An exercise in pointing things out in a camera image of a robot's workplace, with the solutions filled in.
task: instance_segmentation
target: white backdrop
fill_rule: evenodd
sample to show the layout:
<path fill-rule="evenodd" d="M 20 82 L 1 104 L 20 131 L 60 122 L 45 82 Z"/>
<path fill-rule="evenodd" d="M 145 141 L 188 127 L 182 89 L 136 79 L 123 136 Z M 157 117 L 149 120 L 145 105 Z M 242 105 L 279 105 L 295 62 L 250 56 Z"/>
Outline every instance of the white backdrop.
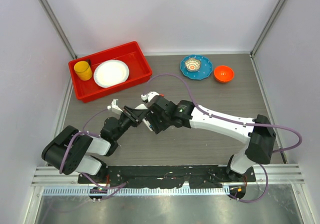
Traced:
<path fill-rule="evenodd" d="M 251 51 L 278 0 L 48 0 L 79 55 Z"/>
<path fill-rule="evenodd" d="M 287 151 L 298 163 L 320 213 L 320 0 L 288 0 L 256 55 L 271 112 L 279 125 L 298 130 L 299 148 Z M 283 145 L 297 142 L 282 132 Z"/>
<path fill-rule="evenodd" d="M 38 0 L 0 0 L 0 217 L 21 224 L 69 80 L 66 51 Z"/>

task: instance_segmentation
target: blue plate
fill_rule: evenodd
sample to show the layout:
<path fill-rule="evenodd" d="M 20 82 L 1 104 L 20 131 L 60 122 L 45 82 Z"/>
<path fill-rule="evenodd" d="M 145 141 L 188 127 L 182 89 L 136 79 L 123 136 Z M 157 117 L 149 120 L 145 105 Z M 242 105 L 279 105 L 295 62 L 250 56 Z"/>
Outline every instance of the blue plate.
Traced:
<path fill-rule="evenodd" d="M 201 61 L 201 66 L 199 70 L 189 71 L 186 68 L 185 63 L 189 58 L 195 58 Z M 202 55 L 188 55 L 185 58 L 183 58 L 183 60 L 180 62 L 181 72 L 183 73 L 183 75 L 185 75 L 187 78 L 190 78 L 191 80 L 202 80 L 208 78 L 211 75 L 213 69 L 214 68 L 212 62 Z"/>

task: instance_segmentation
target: yellow cup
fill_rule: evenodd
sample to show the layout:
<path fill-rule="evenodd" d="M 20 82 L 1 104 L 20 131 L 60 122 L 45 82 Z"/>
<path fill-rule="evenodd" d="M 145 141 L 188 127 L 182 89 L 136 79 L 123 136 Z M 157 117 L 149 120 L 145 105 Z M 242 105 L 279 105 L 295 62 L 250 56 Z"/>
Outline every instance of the yellow cup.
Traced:
<path fill-rule="evenodd" d="M 75 73 L 82 81 L 87 81 L 92 78 L 92 70 L 87 61 L 78 61 L 73 67 Z"/>

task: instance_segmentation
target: gray tabletop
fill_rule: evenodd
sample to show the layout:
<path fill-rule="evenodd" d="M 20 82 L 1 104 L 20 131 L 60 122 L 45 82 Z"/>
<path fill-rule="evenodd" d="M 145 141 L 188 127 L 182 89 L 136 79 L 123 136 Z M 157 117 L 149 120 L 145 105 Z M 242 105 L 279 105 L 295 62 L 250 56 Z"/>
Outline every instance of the gray tabletop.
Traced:
<path fill-rule="evenodd" d="M 255 118 L 257 114 L 267 116 L 266 106 L 248 54 L 204 55 L 214 66 L 226 65 L 234 70 L 234 79 L 229 83 L 219 83 L 213 76 L 204 80 L 190 80 L 183 77 L 190 86 L 198 104 L 225 114 Z M 173 73 L 183 76 L 180 61 L 183 55 L 147 56 L 153 75 Z M 136 107 L 141 103 L 145 85 L 83 103 L 72 94 L 64 125 L 81 129 L 95 113 L 106 109 L 113 99 L 119 99 L 120 107 Z M 178 103 L 189 100 L 188 93 L 180 80 L 163 76 L 150 84 L 150 91 L 162 93 Z M 104 112 L 95 117 L 87 130 L 100 133 L 107 117 L 115 116 Z M 231 137 L 202 129 L 169 127 L 158 135 L 145 125 L 131 127 L 118 141 L 121 145 L 112 156 L 100 157 L 108 165 L 199 165 L 227 164 L 230 156 L 236 154 L 243 144 Z M 272 156 L 271 163 L 283 163 L 279 153 Z"/>

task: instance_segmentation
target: red dish rack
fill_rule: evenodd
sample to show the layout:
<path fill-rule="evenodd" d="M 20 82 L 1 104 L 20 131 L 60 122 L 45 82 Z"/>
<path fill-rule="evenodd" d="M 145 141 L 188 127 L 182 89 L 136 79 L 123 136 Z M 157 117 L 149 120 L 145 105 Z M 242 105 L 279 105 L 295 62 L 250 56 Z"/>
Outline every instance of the red dish rack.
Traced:
<path fill-rule="evenodd" d="M 119 60 L 128 66 L 129 77 L 125 82 L 103 88 L 95 83 L 93 76 L 90 80 L 80 80 L 74 70 L 77 62 L 89 61 L 94 73 L 101 63 L 108 60 Z M 84 103 L 145 83 L 152 75 L 152 70 L 136 41 L 72 60 L 68 65 L 75 96 Z"/>

